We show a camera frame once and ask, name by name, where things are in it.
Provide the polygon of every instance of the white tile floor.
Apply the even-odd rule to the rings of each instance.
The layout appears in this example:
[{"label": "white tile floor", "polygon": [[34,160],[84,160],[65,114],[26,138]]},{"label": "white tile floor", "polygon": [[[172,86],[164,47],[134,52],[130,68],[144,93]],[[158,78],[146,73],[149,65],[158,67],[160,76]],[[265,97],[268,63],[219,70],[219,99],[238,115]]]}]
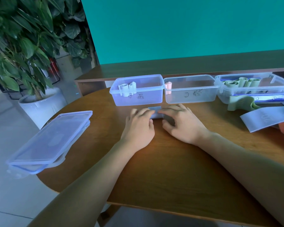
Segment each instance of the white tile floor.
[{"label": "white tile floor", "polygon": [[[66,80],[55,84],[55,86],[61,88],[68,103],[79,98],[78,90],[73,81],[70,80],[71,75],[72,73],[68,73]],[[16,100],[10,100],[7,95],[0,94],[0,227],[27,226],[57,196],[35,175],[23,179],[14,179],[7,173],[5,161],[38,131],[37,126],[19,107]],[[126,207],[122,207],[106,226],[226,227],[222,223]]]}]

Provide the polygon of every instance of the right hand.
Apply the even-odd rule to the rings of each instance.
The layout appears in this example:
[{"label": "right hand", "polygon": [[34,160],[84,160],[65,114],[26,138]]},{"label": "right hand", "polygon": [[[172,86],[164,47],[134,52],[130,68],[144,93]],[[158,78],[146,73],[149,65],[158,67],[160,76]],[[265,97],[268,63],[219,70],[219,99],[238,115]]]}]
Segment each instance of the right hand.
[{"label": "right hand", "polygon": [[158,113],[168,115],[175,120],[175,126],[171,126],[164,119],[162,121],[163,128],[172,136],[185,143],[198,145],[200,139],[210,132],[192,111],[181,103],[163,108]]}]

